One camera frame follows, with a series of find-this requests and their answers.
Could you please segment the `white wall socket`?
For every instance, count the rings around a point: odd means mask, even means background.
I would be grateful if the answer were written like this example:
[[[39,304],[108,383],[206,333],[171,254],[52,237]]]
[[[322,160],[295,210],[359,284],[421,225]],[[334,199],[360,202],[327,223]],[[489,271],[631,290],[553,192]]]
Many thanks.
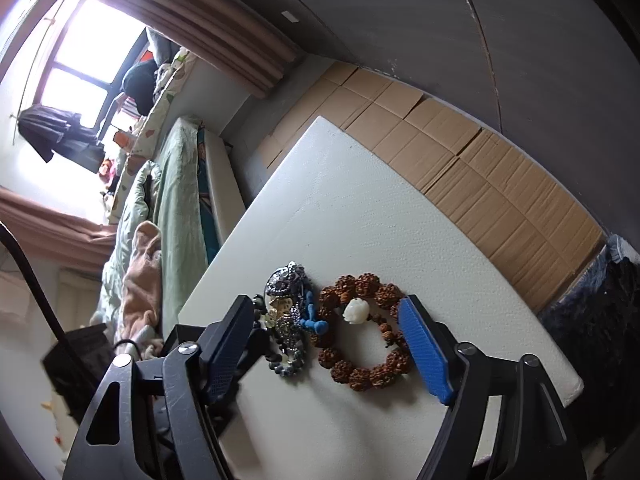
[[[299,22],[299,19],[296,18],[296,16],[288,10],[282,11],[281,15],[292,24],[297,24]]]

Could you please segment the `dark hanging clothes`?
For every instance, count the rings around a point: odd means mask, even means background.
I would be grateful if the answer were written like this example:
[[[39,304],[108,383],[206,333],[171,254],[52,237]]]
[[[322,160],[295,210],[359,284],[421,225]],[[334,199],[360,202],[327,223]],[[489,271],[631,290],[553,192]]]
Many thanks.
[[[45,161],[54,154],[96,174],[104,159],[98,135],[80,122],[81,116],[66,110],[35,104],[17,117],[18,133]]]

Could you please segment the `flattened cardboard sheets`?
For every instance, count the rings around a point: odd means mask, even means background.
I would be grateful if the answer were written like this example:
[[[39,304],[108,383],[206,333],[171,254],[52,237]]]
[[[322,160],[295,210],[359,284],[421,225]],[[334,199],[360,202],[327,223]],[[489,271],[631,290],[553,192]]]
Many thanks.
[[[418,89],[347,63],[333,63],[260,142],[268,171],[317,117],[428,198],[536,313],[603,245],[585,208],[519,148]]]

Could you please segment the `black jewelry box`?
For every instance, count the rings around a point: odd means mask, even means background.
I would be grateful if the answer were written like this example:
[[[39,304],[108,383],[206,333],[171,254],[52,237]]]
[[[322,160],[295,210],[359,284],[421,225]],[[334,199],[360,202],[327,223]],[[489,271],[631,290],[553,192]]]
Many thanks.
[[[207,327],[178,324],[171,331],[164,344],[161,356],[178,348],[180,344],[195,342],[202,350],[198,362],[190,368],[190,377],[194,380],[193,390],[198,391],[196,398],[201,401],[208,417],[208,424],[217,437],[221,437],[232,421],[235,411],[236,395],[240,391],[240,382],[255,363],[270,350],[269,334],[255,323],[240,354],[235,370],[224,382],[222,373],[214,371],[213,364],[205,359],[205,350],[210,341],[220,331],[221,322]]]

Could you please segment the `green bed quilt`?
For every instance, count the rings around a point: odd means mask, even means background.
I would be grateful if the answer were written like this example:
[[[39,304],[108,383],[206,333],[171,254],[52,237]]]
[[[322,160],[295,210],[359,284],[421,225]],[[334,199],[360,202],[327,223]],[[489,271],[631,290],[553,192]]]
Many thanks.
[[[156,158],[144,163],[125,193],[92,325],[104,323],[115,329],[134,231],[145,220],[162,233],[160,331],[166,335],[208,267],[198,189],[198,123],[190,117],[176,120]]]

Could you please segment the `black bag on sill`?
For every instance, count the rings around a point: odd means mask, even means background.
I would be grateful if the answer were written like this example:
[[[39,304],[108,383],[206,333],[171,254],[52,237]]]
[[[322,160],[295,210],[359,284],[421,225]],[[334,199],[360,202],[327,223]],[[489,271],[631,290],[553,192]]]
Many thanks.
[[[148,116],[154,101],[157,64],[152,58],[134,64],[122,78],[122,92],[134,100],[137,112]]]

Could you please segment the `pink curtain left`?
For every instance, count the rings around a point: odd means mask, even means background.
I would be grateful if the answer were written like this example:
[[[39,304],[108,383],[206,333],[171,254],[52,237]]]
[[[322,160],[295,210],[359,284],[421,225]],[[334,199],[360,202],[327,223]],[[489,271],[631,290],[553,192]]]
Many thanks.
[[[1,222],[27,255],[87,274],[100,274],[115,246],[114,226],[63,214],[6,188],[1,189]]]

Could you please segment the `pink curtain right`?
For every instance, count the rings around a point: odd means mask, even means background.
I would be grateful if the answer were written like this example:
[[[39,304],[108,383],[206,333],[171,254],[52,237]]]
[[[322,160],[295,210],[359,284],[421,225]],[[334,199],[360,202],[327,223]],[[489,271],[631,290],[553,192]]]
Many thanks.
[[[268,96],[300,57],[280,30],[239,0],[100,0],[152,27],[235,80]]]

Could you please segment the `pink curtain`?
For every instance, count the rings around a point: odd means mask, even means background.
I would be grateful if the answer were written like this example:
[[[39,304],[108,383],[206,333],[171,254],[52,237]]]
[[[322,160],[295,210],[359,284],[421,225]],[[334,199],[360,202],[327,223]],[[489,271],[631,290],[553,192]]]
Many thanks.
[[[1,222],[27,255],[87,274],[100,274],[115,246],[114,226],[63,214],[6,188],[1,189]]]
[[[280,30],[239,0],[100,0],[152,27],[235,80],[268,96],[300,57]]]

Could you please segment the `pink fleece blanket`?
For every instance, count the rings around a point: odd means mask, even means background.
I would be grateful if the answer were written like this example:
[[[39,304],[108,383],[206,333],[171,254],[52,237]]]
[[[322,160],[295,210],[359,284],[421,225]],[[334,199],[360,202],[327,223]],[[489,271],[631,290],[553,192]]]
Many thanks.
[[[122,303],[115,330],[115,352],[152,356],[160,346],[157,326],[162,310],[162,234],[151,221],[137,226],[122,282]]]

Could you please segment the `floral window seat cushion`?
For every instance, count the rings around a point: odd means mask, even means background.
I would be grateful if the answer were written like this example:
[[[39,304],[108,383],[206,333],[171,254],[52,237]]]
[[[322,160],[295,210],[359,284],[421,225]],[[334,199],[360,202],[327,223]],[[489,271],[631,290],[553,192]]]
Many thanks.
[[[134,177],[143,164],[153,158],[160,144],[160,133],[171,103],[189,78],[195,61],[196,56],[185,47],[181,47],[170,64],[160,66],[160,80],[156,84],[156,90],[160,93],[150,114],[134,124],[134,140],[126,148],[126,157],[117,171],[119,179],[114,196],[105,206],[106,220],[109,224],[119,222]]]

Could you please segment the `white bed frame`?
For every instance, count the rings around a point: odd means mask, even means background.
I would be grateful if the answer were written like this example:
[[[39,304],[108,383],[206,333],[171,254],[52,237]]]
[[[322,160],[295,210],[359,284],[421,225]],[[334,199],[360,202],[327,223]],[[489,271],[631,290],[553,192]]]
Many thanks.
[[[219,243],[224,244],[246,211],[224,141],[204,130],[209,197]]]

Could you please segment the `dark bead rhinestone jewelry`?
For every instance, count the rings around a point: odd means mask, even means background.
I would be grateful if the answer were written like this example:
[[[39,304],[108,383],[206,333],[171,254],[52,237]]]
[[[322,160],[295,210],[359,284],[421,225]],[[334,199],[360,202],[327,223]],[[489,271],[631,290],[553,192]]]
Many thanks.
[[[271,349],[265,355],[270,370],[283,379],[300,373],[306,364],[306,336],[298,325],[303,294],[311,289],[305,268],[290,261],[274,270],[254,298],[258,323],[269,334]]]

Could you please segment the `blue braided flower keychain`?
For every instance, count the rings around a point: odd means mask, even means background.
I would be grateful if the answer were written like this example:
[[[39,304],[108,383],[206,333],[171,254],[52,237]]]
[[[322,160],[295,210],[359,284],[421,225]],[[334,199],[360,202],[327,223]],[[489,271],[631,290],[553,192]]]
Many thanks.
[[[329,330],[328,322],[318,317],[316,304],[314,303],[314,293],[311,289],[306,290],[303,294],[298,325],[303,330],[319,336],[324,335]]]

